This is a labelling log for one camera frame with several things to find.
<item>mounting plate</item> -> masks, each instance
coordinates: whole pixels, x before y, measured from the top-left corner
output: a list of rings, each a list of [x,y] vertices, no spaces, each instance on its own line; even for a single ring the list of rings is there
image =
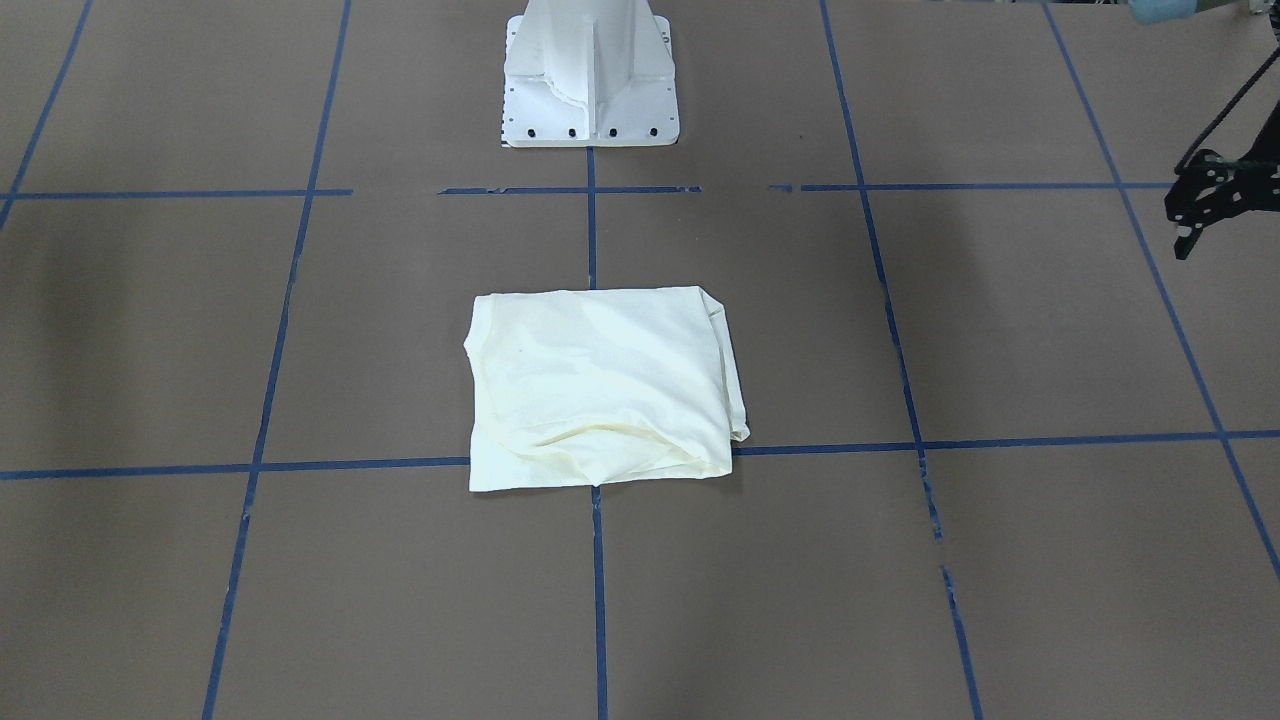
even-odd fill
[[[671,23],[653,15],[667,54]],[[520,32],[524,15],[507,23],[507,53]],[[622,91],[596,109],[564,101],[543,78],[506,76],[502,143],[506,147],[639,147],[672,145],[680,137],[675,78],[632,78]]]

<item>folded shirt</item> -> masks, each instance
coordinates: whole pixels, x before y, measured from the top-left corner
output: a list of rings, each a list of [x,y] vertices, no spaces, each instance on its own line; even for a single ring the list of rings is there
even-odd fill
[[[713,478],[746,409],[724,306],[699,287],[477,297],[471,489]]]

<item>brown floor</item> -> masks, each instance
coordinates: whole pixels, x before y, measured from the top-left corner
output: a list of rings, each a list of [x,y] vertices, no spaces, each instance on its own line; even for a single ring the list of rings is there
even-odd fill
[[[1266,20],[653,3],[599,152],[522,0],[0,3],[0,717],[1275,716],[1280,218],[1161,202]],[[470,495],[472,299],[675,284],[735,473]]]

